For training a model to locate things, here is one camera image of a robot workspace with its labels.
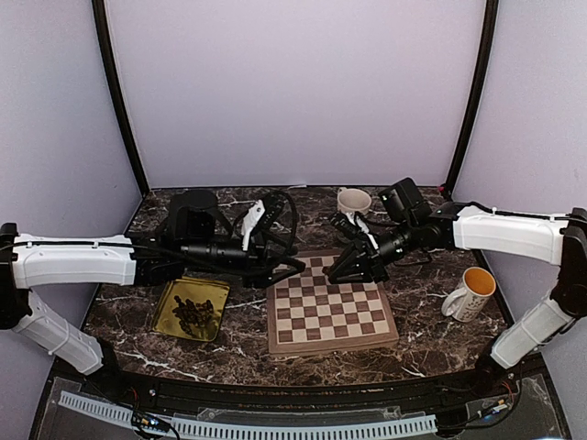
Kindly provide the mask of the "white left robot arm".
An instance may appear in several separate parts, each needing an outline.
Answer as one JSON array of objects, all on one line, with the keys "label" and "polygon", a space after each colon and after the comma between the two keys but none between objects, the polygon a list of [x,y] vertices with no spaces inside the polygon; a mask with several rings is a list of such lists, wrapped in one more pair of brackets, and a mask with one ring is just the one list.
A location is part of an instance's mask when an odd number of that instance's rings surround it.
[{"label": "white left robot arm", "polygon": [[267,288],[302,273],[295,258],[297,227],[287,239],[271,231],[285,207],[299,215],[286,192],[266,193],[233,222],[216,195],[204,189],[173,196],[166,218],[148,233],[99,238],[50,238],[1,226],[1,327],[21,334],[62,359],[110,400],[129,392],[113,348],[55,313],[34,293],[54,284],[156,286],[187,271],[238,276],[250,288]]}]

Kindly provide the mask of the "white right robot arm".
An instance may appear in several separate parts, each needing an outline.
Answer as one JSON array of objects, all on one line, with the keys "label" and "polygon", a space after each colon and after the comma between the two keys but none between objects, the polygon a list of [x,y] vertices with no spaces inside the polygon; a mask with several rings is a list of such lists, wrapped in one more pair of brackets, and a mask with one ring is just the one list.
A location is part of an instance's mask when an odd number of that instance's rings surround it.
[{"label": "white right robot arm", "polygon": [[383,282],[387,265],[415,249],[489,250],[545,261],[559,267],[545,299],[502,332],[469,375],[468,389],[490,396],[504,371],[586,315],[586,212],[528,214],[500,211],[480,203],[446,202],[433,209],[414,181],[404,178],[379,193],[395,227],[372,234],[356,214],[336,213],[332,225],[349,240],[325,270],[332,284]]}]

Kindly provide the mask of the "black frame post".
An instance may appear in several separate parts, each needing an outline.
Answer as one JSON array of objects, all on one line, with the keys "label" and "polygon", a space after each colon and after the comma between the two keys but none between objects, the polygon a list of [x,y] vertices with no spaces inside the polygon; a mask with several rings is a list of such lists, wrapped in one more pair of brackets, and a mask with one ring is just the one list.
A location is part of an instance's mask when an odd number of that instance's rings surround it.
[{"label": "black frame post", "polygon": [[450,199],[454,193],[470,145],[492,53],[498,10],[498,0],[487,0],[485,2],[480,43],[471,79],[469,97],[446,181],[442,184],[441,192],[446,200]]},{"label": "black frame post", "polygon": [[105,72],[106,84],[115,112],[118,129],[139,193],[142,197],[145,197],[150,192],[150,186],[139,157],[137,143],[134,139],[121,83],[118,77],[114,47],[106,13],[106,3],[104,0],[92,0],[91,4],[94,16],[94,27]]}]

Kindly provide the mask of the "gold metal tray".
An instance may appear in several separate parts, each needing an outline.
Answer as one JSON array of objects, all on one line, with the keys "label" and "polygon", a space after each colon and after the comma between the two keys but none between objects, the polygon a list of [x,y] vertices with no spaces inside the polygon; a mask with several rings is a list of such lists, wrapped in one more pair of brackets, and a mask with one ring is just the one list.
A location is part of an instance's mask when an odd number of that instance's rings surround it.
[{"label": "gold metal tray", "polygon": [[170,281],[162,291],[151,328],[167,336],[213,342],[229,292],[229,285],[220,280],[184,277]]}]

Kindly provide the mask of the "wooden chess board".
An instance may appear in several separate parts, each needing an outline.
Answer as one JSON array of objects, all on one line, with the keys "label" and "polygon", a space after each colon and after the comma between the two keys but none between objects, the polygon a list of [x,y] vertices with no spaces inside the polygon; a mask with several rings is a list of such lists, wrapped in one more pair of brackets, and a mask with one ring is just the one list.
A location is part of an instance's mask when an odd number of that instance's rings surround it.
[{"label": "wooden chess board", "polygon": [[267,289],[269,352],[276,358],[394,347],[399,335],[381,284],[329,283],[337,250],[307,251],[305,271]]}]

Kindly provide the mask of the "right black frame post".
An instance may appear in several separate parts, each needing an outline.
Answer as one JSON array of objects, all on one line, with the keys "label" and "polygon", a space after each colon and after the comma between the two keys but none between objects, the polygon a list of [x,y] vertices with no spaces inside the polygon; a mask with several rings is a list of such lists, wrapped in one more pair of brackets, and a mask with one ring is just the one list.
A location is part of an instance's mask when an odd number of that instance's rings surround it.
[{"label": "right black frame post", "polygon": [[450,199],[454,193],[470,145],[492,53],[498,10],[498,0],[487,0],[485,2],[480,43],[471,79],[469,97],[446,181],[442,184],[441,192],[446,200]]}]

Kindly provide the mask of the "black front rail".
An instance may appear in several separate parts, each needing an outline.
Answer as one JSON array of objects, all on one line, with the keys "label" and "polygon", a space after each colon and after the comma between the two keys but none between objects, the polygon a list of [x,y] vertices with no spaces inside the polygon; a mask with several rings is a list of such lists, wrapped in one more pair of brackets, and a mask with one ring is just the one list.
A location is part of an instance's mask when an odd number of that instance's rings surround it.
[{"label": "black front rail", "polygon": [[433,382],[391,382],[349,387],[246,387],[162,381],[150,398],[152,406],[193,411],[200,407],[253,410],[317,410],[408,403],[441,403],[442,388]]}]

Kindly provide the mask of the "left black frame post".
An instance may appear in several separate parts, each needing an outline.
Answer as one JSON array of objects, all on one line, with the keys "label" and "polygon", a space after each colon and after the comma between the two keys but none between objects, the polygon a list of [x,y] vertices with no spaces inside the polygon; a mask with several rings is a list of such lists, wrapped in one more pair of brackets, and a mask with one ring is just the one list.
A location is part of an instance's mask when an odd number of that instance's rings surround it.
[{"label": "left black frame post", "polygon": [[104,0],[92,0],[91,4],[94,16],[94,27],[105,72],[106,84],[115,112],[118,129],[139,193],[142,197],[145,197],[150,192],[150,186],[139,157],[137,143],[134,139],[121,83],[118,77],[114,47],[106,13],[106,3]]}]

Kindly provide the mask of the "white mug orange inside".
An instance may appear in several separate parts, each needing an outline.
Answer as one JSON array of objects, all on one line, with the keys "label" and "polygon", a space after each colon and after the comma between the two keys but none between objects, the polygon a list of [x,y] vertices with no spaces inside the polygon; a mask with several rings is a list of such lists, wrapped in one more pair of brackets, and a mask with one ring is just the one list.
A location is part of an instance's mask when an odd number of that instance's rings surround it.
[{"label": "white mug orange inside", "polygon": [[491,299],[496,287],[488,270],[470,267],[463,272],[458,287],[442,303],[441,312],[459,322],[471,322]]}]

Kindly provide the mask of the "pile of dark chess pieces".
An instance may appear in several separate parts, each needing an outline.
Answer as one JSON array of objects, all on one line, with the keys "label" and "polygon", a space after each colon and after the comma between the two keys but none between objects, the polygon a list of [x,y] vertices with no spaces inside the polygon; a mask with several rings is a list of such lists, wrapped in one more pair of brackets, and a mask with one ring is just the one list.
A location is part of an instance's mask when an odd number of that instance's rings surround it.
[{"label": "pile of dark chess pieces", "polygon": [[195,328],[204,328],[211,322],[215,309],[210,300],[193,302],[186,299],[184,301],[179,295],[176,295],[174,300],[177,306],[172,313],[179,319],[179,326],[186,334],[192,335]]}]

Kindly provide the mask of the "cream floral mug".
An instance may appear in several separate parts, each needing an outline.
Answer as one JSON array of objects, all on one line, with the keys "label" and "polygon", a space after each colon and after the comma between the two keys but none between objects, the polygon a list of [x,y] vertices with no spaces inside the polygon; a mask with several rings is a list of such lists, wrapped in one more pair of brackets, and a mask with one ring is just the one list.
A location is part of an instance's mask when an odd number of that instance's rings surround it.
[{"label": "cream floral mug", "polygon": [[371,208],[372,198],[361,189],[340,187],[337,192],[338,210],[342,214],[367,214]]}]

